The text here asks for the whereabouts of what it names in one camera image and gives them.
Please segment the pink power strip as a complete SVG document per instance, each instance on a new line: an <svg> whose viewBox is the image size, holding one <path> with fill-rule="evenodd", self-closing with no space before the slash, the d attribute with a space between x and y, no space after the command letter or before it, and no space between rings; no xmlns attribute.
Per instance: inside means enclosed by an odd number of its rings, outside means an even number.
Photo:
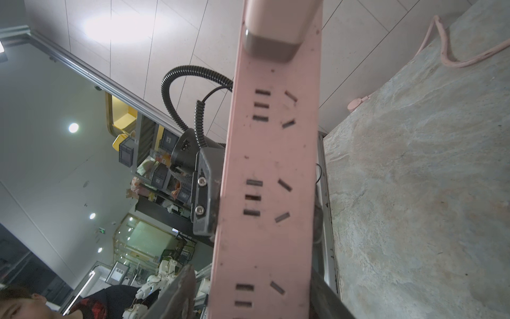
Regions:
<svg viewBox="0 0 510 319"><path fill-rule="evenodd" d="M244 2L209 318L307 318L312 273L322 9L287 63L243 46Z"/></svg>

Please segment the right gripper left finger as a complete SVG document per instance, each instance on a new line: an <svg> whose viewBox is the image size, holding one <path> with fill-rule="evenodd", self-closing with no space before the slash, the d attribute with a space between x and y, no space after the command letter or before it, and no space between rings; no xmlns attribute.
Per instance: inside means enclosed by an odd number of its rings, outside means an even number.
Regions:
<svg viewBox="0 0 510 319"><path fill-rule="evenodd" d="M186 265L167 289L159 294L159 298L142 318L194 318L195 288L195 270L192 265Z"/></svg>

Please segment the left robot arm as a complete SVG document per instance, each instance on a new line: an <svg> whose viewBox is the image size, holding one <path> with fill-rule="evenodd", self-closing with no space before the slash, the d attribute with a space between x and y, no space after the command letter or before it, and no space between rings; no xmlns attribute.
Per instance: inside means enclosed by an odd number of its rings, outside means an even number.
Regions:
<svg viewBox="0 0 510 319"><path fill-rule="evenodd" d="M171 88L180 78L204 78L216 84L209 93L204 92L195 106L181 117L171 98ZM170 170L183 181L185 190L191 193L193 232L200 237L213 237L219 217L220 189L222 184L226 146L206 136L206 105L218 91L232 91L233 81L214 70L195 65L177 66L171 69L161 82L161 97L172 121L181 129L182 135L171 150Z"/></svg>

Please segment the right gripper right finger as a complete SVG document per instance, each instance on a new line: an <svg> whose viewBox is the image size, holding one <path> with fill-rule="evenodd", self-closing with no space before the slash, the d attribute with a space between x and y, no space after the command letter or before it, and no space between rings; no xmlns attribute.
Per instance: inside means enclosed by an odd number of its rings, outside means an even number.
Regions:
<svg viewBox="0 0 510 319"><path fill-rule="evenodd" d="M314 269L310 281L310 319L354 319L339 297Z"/></svg>

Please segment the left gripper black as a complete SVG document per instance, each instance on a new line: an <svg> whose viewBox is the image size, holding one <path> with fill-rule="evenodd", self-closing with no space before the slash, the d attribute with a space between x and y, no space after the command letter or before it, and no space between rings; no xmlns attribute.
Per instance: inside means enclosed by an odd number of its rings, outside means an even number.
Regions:
<svg viewBox="0 0 510 319"><path fill-rule="evenodd" d="M197 154L192 186L192 220L195 235L212 237L218 223L224 148L206 147Z"/></svg>

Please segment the beige power adapter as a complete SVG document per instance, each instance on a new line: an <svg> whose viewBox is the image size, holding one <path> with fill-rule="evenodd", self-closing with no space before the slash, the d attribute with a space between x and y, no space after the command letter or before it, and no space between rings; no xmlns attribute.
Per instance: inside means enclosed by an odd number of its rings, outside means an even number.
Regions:
<svg viewBox="0 0 510 319"><path fill-rule="evenodd" d="M244 12L244 50L254 58L287 63L305 41L319 0L252 0Z"/></svg>

